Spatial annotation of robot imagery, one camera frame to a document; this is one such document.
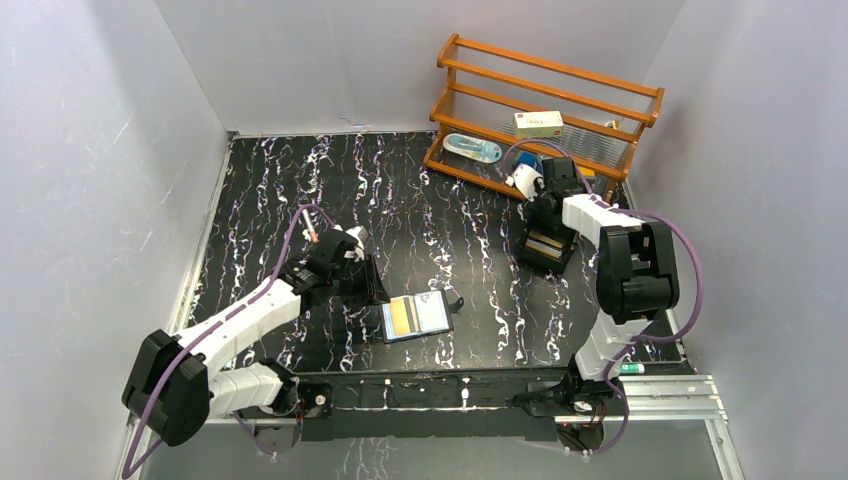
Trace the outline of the grey credit card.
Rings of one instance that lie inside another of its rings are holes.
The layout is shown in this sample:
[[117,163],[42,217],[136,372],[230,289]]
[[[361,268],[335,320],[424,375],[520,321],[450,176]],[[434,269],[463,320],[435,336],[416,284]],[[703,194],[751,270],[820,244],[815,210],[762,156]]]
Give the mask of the grey credit card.
[[450,315],[441,291],[429,291],[414,296],[422,334],[440,333],[450,329]]

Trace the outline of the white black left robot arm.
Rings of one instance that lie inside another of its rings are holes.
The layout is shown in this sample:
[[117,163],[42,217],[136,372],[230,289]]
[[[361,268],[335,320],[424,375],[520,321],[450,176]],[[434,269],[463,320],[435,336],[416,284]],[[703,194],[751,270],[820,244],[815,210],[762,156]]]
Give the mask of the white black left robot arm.
[[243,299],[176,334],[141,343],[121,401],[169,447],[206,421],[257,407],[290,416],[306,407],[300,378],[273,359],[234,370],[227,363],[266,334],[337,298],[352,308],[386,303],[367,230],[335,227],[302,257],[286,261]]

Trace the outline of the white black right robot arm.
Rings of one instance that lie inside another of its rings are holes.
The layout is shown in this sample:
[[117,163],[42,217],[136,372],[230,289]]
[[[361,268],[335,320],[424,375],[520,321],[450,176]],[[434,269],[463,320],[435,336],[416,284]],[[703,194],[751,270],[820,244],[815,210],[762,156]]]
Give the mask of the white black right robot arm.
[[561,274],[578,239],[586,240],[597,253],[599,311],[563,379],[525,400],[587,414],[613,396],[622,350],[679,299],[672,232],[661,222],[618,212],[588,192],[569,157],[542,160],[529,187],[516,255]]

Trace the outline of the black leather card holder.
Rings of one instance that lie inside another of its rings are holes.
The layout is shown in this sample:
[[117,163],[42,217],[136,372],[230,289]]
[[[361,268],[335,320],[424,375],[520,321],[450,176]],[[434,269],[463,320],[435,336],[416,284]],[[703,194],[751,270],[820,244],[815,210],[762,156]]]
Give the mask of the black leather card holder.
[[391,298],[379,309],[384,342],[392,344],[450,332],[453,330],[452,316],[464,304],[461,296],[451,302],[445,290]]

